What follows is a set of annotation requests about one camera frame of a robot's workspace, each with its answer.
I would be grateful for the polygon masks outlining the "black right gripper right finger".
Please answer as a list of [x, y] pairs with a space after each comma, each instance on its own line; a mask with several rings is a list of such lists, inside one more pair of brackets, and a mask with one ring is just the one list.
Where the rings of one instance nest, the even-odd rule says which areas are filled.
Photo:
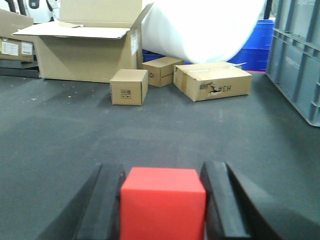
[[205, 232], [208, 240], [280, 240], [255, 212], [225, 162], [205, 161], [200, 180], [206, 190]]

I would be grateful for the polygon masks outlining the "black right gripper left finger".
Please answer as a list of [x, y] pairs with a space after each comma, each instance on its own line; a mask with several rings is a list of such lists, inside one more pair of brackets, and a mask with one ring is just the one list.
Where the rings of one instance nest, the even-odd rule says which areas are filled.
[[122, 164], [98, 163], [62, 212], [40, 233], [39, 240], [118, 240]]

